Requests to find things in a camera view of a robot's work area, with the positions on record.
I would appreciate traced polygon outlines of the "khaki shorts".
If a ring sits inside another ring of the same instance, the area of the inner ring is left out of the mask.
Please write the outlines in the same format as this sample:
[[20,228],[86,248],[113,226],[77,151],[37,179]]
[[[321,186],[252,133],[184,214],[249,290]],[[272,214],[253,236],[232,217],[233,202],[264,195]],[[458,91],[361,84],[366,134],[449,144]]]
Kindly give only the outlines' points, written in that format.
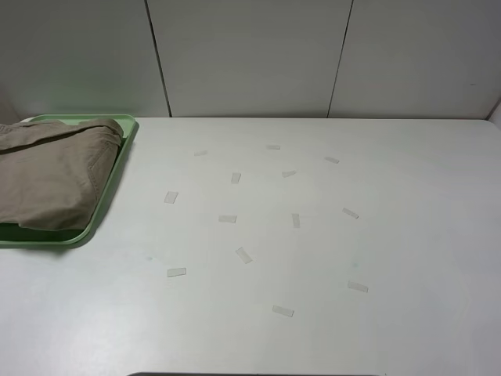
[[83,230],[121,148],[113,119],[1,127],[1,221],[32,230]]

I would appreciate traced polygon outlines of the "green plastic tray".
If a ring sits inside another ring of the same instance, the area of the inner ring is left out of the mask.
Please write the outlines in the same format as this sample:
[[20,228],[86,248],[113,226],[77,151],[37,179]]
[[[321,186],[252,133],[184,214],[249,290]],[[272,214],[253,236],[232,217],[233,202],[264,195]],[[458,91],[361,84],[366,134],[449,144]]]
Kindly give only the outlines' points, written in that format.
[[77,248],[92,239],[117,191],[134,138],[139,130],[139,123],[129,114],[43,114],[33,118],[34,121],[58,120],[72,126],[81,121],[89,121],[95,118],[115,120],[122,128],[123,137],[113,168],[103,188],[103,194],[96,204],[96,209],[92,213],[88,225],[83,230],[45,231],[25,229],[17,224],[3,223],[1,224],[2,248],[71,249]]

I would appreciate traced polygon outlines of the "clear tape piece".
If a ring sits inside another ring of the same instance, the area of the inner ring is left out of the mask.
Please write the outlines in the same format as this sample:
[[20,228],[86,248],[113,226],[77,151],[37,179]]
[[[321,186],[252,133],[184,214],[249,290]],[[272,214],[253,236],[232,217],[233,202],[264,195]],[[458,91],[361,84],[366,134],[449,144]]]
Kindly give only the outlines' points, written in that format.
[[167,277],[172,278],[172,277],[180,277],[180,276],[185,276],[187,272],[186,268],[174,268],[174,269],[169,269],[167,271]]
[[367,293],[369,291],[369,288],[366,285],[359,284],[351,280],[348,281],[348,288],[362,293]]
[[293,221],[293,227],[298,229],[301,227],[301,221],[300,221],[300,216],[298,213],[293,213],[291,215],[292,221]]
[[351,210],[349,210],[349,209],[347,209],[347,208],[343,208],[343,209],[342,209],[342,212],[343,212],[344,214],[346,214],[346,215],[350,215],[350,216],[351,216],[352,218],[354,218],[354,219],[358,219],[358,218],[359,218],[359,215],[358,215],[357,213],[355,213],[355,212],[353,212],[353,211],[351,211]]
[[241,174],[239,172],[233,172],[231,178],[231,184],[238,184],[240,181]]
[[282,172],[282,177],[283,178],[286,178],[286,177],[290,177],[292,175],[295,175],[297,173],[297,171],[293,170],[293,171],[286,171],[286,172]]
[[165,198],[164,198],[164,203],[166,204],[174,204],[176,199],[178,197],[178,192],[175,191],[168,191]]
[[244,264],[248,264],[253,261],[253,259],[247,254],[243,247],[236,250],[236,254],[241,259]]
[[236,215],[220,215],[218,217],[219,222],[235,223],[237,220]]
[[287,316],[287,317],[293,317],[294,316],[294,310],[293,309],[287,309],[282,306],[274,305],[272,307],[272,311],[274,313],[277,313],[279,315]]
[[340,163],[340,161],[338,159],[334,158],[334,157],[324,157],[324,159],[326,161],[329,161],[329,162],[334,163],[334,164],[339,164]]

